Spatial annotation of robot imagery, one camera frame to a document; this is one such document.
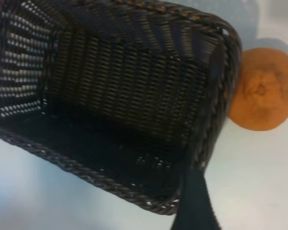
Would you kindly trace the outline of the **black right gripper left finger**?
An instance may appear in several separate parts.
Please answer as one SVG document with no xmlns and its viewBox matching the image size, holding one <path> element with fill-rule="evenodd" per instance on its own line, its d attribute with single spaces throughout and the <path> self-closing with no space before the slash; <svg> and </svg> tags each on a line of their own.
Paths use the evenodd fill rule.
<svg viewBox="0 0 288 230">
<path fill-rule="evenodd" d="M 182 181 L 179 208 L 172 230 L 220 230 L 214 214 L 204 174 L 188 170 Z"/>
</svg>

